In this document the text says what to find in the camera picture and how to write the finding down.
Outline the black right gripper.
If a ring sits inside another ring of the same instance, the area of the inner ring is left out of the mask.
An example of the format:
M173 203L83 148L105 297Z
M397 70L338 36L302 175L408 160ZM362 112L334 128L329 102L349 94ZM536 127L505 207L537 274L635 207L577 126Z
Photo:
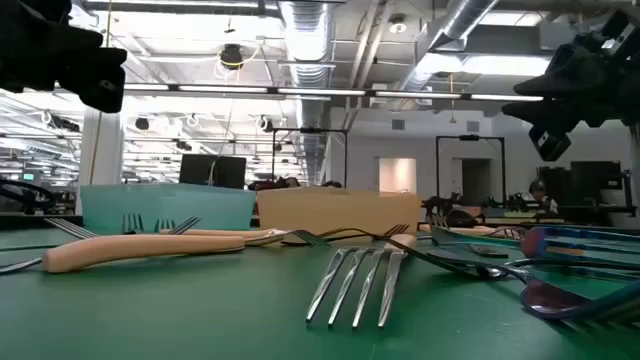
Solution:
M545 161L563 155L580 122L589 128L640 122L640 8L615 10L600 29L560 46L543 75L513 90L543 97L507 103L502 112L533 125L529 137Z

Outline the cream-handled silver fork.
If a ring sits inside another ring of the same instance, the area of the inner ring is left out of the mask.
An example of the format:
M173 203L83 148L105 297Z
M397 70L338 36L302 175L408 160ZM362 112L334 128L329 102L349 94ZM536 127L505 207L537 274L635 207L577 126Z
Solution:
M429 224L421 224L418 226L418 230L427 234L431 233L431 226ZM477 226L477 227L473 227L473 228L459 228L459 227L452 227L450 228L450 231L455 232L455 233L459 233L459 234L464 234L464 235L478 235L478 236L483 236L483 235L487 235L489 233L492 233L495 231L495 228L490 228L490 227L484 227L484 226Z
M42 265L48 273L66 273L93 265L133 258L210 254L240 251L250 246L263 246L294 236L295 230L276 239L246 241L242 237L217 237L169 234L109 235L78 240L48 250Z
M351 322L351 327L357 329L371 297L374 282L380 277L381 268L385 266L386 272L382 275L384 283L377 327L384 328L386 326L403 261L408 256L408 251L415 249L417 237L411 234L397 234L385 238L385 242L383 247L340 248L334 253L311 298L305 316L307 324L313 321L337 275L345 267L344 277L327 320L327 326L332 327L340 315L345 300L355 287L356 276L364 268L363 282L360 285Z
M44 218L43 221L49 225L53 225L79 239L88 239L97 237L97 234L90 232L78 225L75 225L62 218ZM201 230L201 229L185 229L185 230L162 230L162 234L172 235L195 235L195 236L217 236L217 237L242 237L246 241L259 241L263 238L279 239L289 234L289 231L270 229L257 231L229 231L229 230Z

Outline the white building column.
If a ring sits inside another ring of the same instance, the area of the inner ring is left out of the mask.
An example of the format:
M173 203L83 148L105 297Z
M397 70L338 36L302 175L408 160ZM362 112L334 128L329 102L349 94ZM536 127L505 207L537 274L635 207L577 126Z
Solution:
M78 188L109 185L121 181L126 121L119 113L109 114L86 107L83 115ZM80 190L75 214L82 214Z

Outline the black rounded device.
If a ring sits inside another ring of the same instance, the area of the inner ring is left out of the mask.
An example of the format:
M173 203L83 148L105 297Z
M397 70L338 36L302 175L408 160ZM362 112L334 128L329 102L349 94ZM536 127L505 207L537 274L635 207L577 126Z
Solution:
M446 215L446 224L450 228L474 228L479 222L466 210L452 209Z

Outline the black computer monitor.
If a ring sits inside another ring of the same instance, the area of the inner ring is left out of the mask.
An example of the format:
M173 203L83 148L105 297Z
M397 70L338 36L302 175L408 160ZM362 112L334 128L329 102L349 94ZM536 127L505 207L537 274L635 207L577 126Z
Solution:
M179 182L194 185L214 185L216 155L183 154Z
M245 174L245 158L218 157L213 170L213 182L217 187L243 189Z

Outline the teal translucent plastic bin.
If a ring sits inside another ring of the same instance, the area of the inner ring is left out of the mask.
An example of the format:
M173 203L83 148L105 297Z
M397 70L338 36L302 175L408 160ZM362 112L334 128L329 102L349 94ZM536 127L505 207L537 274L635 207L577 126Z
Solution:
M256 194L192 184L86 185L80 188L83 222L99 234L119 234L134 220L152 232L161 220L195 216L199 229L247 230Z

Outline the orange translucent plastic bin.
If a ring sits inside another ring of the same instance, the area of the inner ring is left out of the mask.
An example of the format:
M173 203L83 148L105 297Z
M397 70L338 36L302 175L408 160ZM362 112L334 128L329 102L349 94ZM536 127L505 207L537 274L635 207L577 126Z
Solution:
M414 230L422 205L412 193L332 187L262 190L256 202L261 228L306 230L316 235L340 228L382 234L395 225Z

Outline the black gantry frame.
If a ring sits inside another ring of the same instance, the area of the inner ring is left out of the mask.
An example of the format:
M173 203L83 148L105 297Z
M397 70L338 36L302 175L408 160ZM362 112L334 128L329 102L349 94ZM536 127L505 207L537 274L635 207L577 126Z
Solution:
M323 136L325 139L325 143L327 143L328 139L334 134L341 134L343 140L341 141L343 152L344 152L344 169L343 169L343 181L342 184L344 186L347 185L348 182L348 130L344 129L323 129L323 128L313 128L313 127L303 127L303 128L286 128L286 127L274 127L271 131L272 139L271 139L271 149L272 149L272 162L271 162L271 178L275 179L275 156L276 151L278 149L279 144L286 140L291 134L299 135L302 137L305 136ZM306 172L309 180L317 180L319 178L319 166L321 165L318 155L316 154L316 150L313 144L310 145L310 149L307 149L307 145L304 141L300 143L302 147L302 157L305 160L306 164Z
M501 196L502 202L507 200L507 178L506 178L506 146L505 138L497 136L480 136L474 134L465 135L438 135L435 137L435 176L436 176L436 195L440 196L440 141L442 139L454 139L461 142L478 142L480 140L493 141L500 143L500 170L501 170Z

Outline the slanted silver ventilation duct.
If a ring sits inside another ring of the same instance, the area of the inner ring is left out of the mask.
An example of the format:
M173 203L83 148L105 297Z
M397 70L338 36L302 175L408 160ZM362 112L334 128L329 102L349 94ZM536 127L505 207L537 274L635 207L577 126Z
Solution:
M457 51L500 0L451 0L445 13L423 26L414 45L415 61L395 89L421 91L437 73L455 73L462 62Z

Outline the large silver ventilation duct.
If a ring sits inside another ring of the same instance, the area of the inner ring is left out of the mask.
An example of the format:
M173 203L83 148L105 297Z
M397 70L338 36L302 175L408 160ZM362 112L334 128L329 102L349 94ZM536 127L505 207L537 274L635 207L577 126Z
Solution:
M320 2L280 2L284 24L285 44L288 59L295 62L311 62L311 65L293 65L290 73L293 85L302 88L326 88L329 85L330 69L317 65L326 61L330 53L330 36L334 6ZM296 120L299 128L328 128L329 105L320 100L297 100ZM306 164L306 175L310 183L319 183L324 162L326 134L323 136L303 134L302 153Z

